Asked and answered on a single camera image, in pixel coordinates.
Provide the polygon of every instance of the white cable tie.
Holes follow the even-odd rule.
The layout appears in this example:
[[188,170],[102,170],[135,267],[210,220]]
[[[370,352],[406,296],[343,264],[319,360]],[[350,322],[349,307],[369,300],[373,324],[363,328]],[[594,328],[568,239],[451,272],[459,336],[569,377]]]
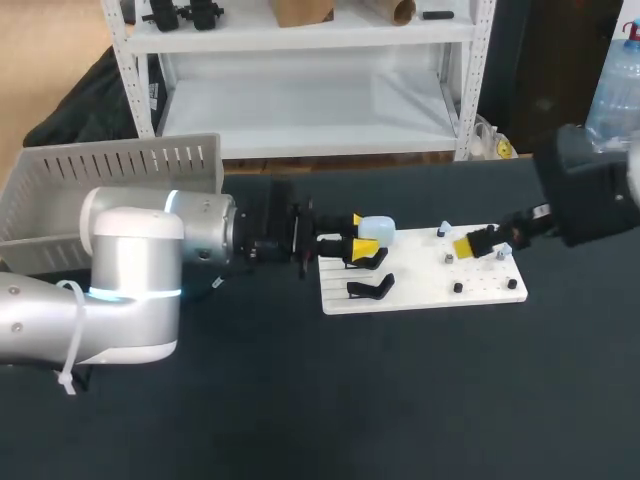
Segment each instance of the white cable tie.
[[216,288],[218,288],[220,285],[222,285],[224,283],[224,278],[222,277],[218,277],[216,278],[213,283],[211,284],[211,288],[213,288],[214,290]]
[[76,363],[76,357],[78,356],[78,350],[80,349],[80,341],[82,340],[82,332],[84,330],[84,320],[86,316],[85,310],[85,297],[84,292],[76,282],[70,280],[61,280],[56,286],[64,288],[70,286],[71,290],[76,297],[77,313],[76,313],[76,327],[69,343],[69,350],[67,351],[67,359],[62,367],[62,372],[58,373],[58,383],[62,385],[67,392],[67,395],[75,395],[76,391],[73,388],[73,375],[71,375],[71,369]]

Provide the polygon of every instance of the black bag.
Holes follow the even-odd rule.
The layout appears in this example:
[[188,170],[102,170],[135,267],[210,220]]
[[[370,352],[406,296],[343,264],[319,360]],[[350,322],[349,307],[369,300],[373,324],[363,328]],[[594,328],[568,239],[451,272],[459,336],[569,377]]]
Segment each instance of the black bag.
[[[167,102],[167,90],[157,55],[149,56],[151,122],[157,129]],[[137,138],[113,48],[107,51],[60,102],[56,110],[31,130],[23,146],[62,145]]]

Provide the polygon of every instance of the black clip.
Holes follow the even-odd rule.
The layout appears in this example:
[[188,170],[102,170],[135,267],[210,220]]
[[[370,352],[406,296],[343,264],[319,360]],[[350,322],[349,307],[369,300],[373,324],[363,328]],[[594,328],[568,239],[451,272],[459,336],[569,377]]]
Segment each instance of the black clip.
[[345,268],[363,268],[365,270],[377,270],[384,259],[389,255],[388,248],[381,248],[373,257],[363,257],[355,262],[345,262]]
[[349,298],[370,298],[371,300],[382,300],[387,296],[391,287],[396,284],[396,277],[393,276],[393,273],[390,273],[382,283],[377,287],[373,285],[365,285],[364,283],[358,282],[348,282],[347,283],[347,292],[349,292]]

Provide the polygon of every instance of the white plastic basket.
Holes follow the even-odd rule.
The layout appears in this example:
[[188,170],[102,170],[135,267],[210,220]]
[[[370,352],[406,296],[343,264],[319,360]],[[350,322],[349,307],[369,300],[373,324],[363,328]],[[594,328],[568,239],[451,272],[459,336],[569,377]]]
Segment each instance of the white plastic basket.
[[23,275],[89,268],[78,220],[93,188],[220,193],[223,179],[217,135],[26,148],[0,195],[0,257]]

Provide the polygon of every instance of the white pegboard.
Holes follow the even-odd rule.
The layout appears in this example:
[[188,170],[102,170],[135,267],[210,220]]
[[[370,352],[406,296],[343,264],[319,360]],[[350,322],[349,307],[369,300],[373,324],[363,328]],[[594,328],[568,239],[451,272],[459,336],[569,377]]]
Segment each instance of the white pegboard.
[[[339,259],[319,258],[324,313],[345,315],[524,302],[528,292],[515,259],[512,255],[503,261],[496,258],[502,246],[481,259],[455,258],[453,264],[445,263],[446,255],[454,253],[455,240],[484,227],[454,227],[444,238],[437,236],[437,228],[400,230],[389,255],[376,271],[345,269]],[[396,283],[383,300],[349,298],[348,282],[377,286],[389,273],[394,274]],[[518,282],[514,290],[507,287],[511,279]],[[453,290],[457,282],[463,284],[462,293]]]

